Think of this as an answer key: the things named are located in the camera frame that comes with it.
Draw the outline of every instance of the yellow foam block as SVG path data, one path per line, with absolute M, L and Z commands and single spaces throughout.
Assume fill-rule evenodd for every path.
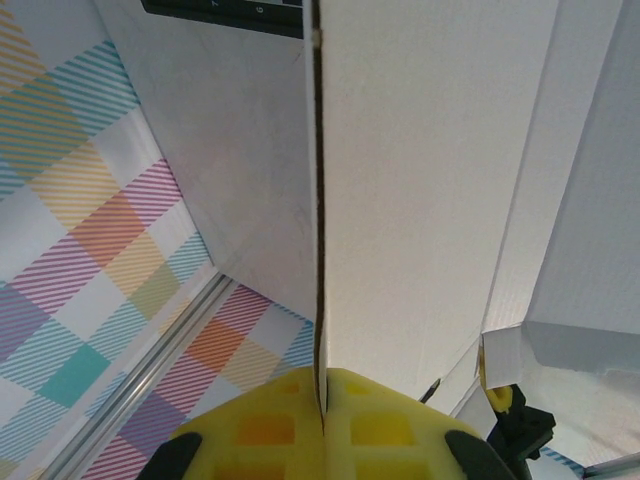
M 324 435 L 311 368 L 181 426 L 202 444 L 184 480 L 465 480 L 444 439 L 475 433 L 360 375 L 329 369 Z

